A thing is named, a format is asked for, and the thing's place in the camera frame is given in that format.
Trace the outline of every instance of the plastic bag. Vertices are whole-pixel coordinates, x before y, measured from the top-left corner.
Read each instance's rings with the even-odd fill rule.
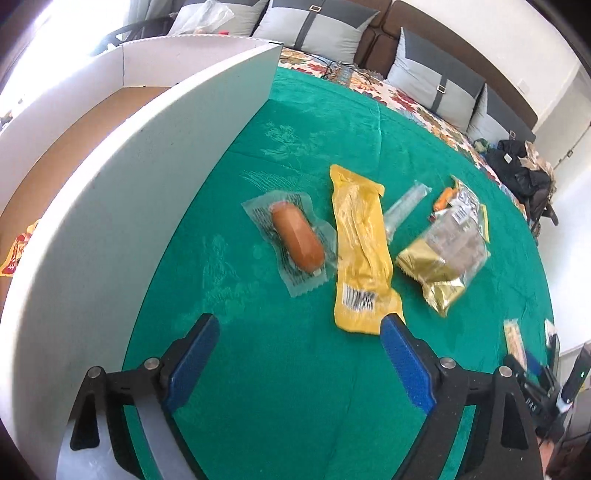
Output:
[[[386,213],[384,213],[384,227],[386,229],[386,239],[388,243],[394,238],[394,233],[410,215],[418,203],[423,200],[429,193],[431,188],[419,183],[415,180],[413,187],[410,187],[407,192],[402,195],[394,205],[392,205]]]
[[[379,202],[384,186],[338,165],[330,167],[330,178],[339,238],[335,323],[379,335],[388,313],[404,319],[400,295],[390,286],[394,267]]]
[[[490,243],[488,237],[488,212],[486,205],[480,203],[480,200],[476,194],[471,191],[468,186],[461,180],[455,178],[452,175],[454,186],[453,188],[446,188],[441,196],[437,199],[433,205],[433,213],[429,219],[433,222],[443,214],[445,214],[450,208],[460,209],[472,218],[478,224],[478,231],[486,243]],[[446,208],[441,208],[438,204],[444,200],[446,202]]]
[[[279,202],[289,202],[297,206],[310,224],[312,231],[320,240],[324,249],[324,265],[310,274],[295,265],[290,258],[287,247],[275,230],[271,219],[272,206]],[[336,270],[336,232],[324,220],[316,217],[312,207],[312,199],[307,193],[282,192],[272,190],[260,197],[253,198],[242,204],[244,211],[254,222],[262,237],[275,249],[279,275],[285,282],[292,297],[297,297],[327,282]]]
[[[233,17],[234,13],[227,5],[217,0],[205,0],[200,5],[183,7],[168,34],[215,33]]]
[[[477,222],[461,206],[450,207],[397,256],[398,266],[421,284],[425,300],[442,317],[488,259]]]

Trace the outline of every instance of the table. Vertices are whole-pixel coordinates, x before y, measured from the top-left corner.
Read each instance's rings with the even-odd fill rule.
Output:
[[[199,161],[199,146],[194,146]],[[179,224],[145,297],[125,368],[161,355],[201,312],[220,320],[219,343],[188,404],[175,414],[210,480],[389,480],[424,414],[409,402],[379,338],[334,323],[335,278],[292,299],[275,254],[241,203],[272,189],[303,191],[335,224],[329,166],[385,186],[382,207],[414,180],[433,188],[401,225],[392,257],[428,227],[450,175],[488,207],[491,257],[445,319],[397,268],[412,333],[439,356],[492,372],[506,354],[504,319],[544,358],[550,296],[519,211],[461,154],[400,114],[356,92],[278,69],[269,101],[240,133]],[[469,434],[466,409],[442,478],[453,478]],[[129,414],[152,478],[137,417]]]

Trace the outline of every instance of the snack bar wrapper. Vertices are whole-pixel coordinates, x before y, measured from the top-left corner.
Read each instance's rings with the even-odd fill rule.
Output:
[[[339,165],[330,167],[330,178],[339,249],[335,323],[379,335],[388,313],[404,319],[400,295],[390,286],[394,268],[379,202],[384,186]]]
[[[450,207],[396,259],[402,271],[421,284],[425,300],[442,317],[489,257],[480,202],[457,179],[456,186],[458,194]]]

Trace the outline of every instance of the yellow package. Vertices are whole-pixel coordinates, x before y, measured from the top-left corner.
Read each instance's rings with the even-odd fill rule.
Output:
[[[379,335],[388,313],[404,319],[400,295],[390,286],[394,269],[379,202],[384,186],[338,165],[330,167],[330,179],[339,239],[335,323]]]

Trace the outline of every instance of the white panel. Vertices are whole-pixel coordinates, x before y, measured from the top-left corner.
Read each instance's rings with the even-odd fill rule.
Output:
[[[123,44],[125,87],[170,87],[266,40],[228,35],[179,35]]]
[[[123,51],[103,53],[43,93],[0,133],[0,214],[29,170],[82,115],[122,86]]]
[[[267,100],[280,52],[257,47],[164,92],[88,156],[41,219],[0,322],[0,416],[41,480],[55,476],[86,370],[121,368],[170,238]]]

